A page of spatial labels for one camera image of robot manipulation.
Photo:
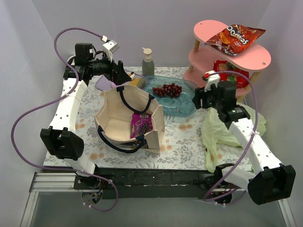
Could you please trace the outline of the purple snack bag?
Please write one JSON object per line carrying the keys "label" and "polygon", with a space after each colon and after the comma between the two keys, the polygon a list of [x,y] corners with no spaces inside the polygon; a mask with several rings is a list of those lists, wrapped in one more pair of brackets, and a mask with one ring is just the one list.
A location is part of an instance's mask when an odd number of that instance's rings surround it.
{"label": "purple snack bag", "polygon": [[132,115],[130,123],[130,138],[135,138],[144,135],[153,130],[152,116],[149,114],[136,114]]}

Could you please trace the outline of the white cream toy pastry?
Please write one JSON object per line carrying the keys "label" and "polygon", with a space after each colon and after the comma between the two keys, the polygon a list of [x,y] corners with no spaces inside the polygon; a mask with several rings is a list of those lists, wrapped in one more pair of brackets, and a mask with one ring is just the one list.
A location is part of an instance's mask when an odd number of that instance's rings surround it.
{"label": "white cream toy pastry", "polygon": [[127,75],[131,78],[131,80],[135,79],[135,73],[133,71],[128,72]]}

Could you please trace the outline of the orange toy bread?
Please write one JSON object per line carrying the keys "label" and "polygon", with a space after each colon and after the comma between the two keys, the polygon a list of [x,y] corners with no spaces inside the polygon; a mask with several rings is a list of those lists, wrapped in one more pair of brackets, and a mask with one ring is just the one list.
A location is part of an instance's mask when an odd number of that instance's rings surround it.
{"label": "orange toy bread", "polygon": [[141,78],[136,78],[134,80],[132,80],[129,85],[132,85],[132,86],[138,86],[139,82],[140,82]]}

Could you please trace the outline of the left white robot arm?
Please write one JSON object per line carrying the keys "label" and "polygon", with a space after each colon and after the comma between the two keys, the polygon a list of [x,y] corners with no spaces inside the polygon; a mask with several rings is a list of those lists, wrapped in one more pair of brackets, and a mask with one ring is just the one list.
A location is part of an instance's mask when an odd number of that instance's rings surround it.
{"label": "left white robot arm", "polygon": [[95,174],[95,164],[84,153],[84,141],[76,135],[76,119],[81,99],[93,76],[103,75],[116,86],[131,81],[124,70],[123,62],[115,62],[113,53],[118,49],[114,40],[106,41],[97,52],[93,44],[75,44],[75,56],[69,58],[63,74],[62,99],[55,116],[47,129],[42,129],[40,137],[48,152],[67,162],[79,175],[85,176],[84,183],[90,189],[100,186],[101,178]]}

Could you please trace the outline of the beige canvas tote bag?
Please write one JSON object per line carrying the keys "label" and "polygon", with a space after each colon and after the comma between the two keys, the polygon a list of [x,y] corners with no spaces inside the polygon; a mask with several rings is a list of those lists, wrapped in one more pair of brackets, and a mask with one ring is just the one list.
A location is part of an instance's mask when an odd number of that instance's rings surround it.
{"label": "beige canvas tote bag", "polygon": [[116,151],[160,152],[165,132],[163,107],[138,87],[124,85],[106,91],[95,122],[100,138]]}

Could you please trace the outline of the orange Doritos chip bag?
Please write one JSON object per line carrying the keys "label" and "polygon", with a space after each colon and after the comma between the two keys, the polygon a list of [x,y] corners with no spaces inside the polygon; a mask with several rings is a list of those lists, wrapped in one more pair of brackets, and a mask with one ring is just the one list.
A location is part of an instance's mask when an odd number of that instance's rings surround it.
{"label": "orange Doritos chip bag", "polygon": [[211,37],[204,45],[216,48],[224,54],[237,56],[247,50],[265,31],[233,24]]}

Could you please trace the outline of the red fruit candy bag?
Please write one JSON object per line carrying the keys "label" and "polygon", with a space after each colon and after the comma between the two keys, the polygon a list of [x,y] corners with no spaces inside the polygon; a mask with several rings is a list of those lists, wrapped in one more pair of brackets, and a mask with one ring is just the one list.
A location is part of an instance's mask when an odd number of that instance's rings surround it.
{"label": "red fruit candy bag", "polygon": [[[250,78],[249,72],[237,68],[236,66],[234,66],[228,61],[221,61],[221,60],[214,61],[213,70],[216,72],[233,71],[242,74],[248,79]],[[222,73],[220,74],[220,77],[221,80],[233,82],[233,84],[238,89],[245,88],[249,84],[244,77],[239,76],[238,74],[235,73]]]}

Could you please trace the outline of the light green plastic grocery bag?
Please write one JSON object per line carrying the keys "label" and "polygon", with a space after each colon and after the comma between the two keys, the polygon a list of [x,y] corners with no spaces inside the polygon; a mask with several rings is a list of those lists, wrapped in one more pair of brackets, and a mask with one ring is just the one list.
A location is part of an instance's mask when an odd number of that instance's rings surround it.
{"label": "light green plastic grocery bag", "polygon": [[206,110],[205,118],[202,122],[202,142],[205,146],[205,167],[207,171],[213,173],[218,161],[221,159],[224,163],[232,163],[232,159],[227,156],[219,157],[217,144],[227,145],[230,147],[240,147],[236,137],[226,128],[225,124],[220,121],[218,113],[213,108]]}

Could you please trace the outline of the red grape bunch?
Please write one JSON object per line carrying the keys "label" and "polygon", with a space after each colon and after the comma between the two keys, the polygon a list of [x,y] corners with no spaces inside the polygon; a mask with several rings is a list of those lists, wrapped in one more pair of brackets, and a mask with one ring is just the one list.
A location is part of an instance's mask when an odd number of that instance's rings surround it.
{"label": "red grape bunch", "polygon": [[162,87],[153,87],[153,94],[158,97],[180,97],[182,93],[182,86],[176,85],[175,83],[163,84]]}

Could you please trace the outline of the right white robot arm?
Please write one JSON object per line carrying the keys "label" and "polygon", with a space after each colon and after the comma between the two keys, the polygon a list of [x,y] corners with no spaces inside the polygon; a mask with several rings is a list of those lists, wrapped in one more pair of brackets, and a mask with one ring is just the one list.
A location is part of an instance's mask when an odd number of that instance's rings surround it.
{"label": "right white robot arm", "polygon": [[241,162],[223,164],[215,168],[214,184],[205,194],[210,201],[213,189],[233,184],[248,192],[252,201],[265,204],[289,198],[296,172],[291,165],[284,165],[268,148],[256,131],[257,121],[252,121],[246,109],[236,102],[236,88],[229,81],[220,81],[210,87],[195,89],[193,103],[196,109],[213,108],[226,128],[245,148],[241,158],[248,157],[253,173],[238,168]]}

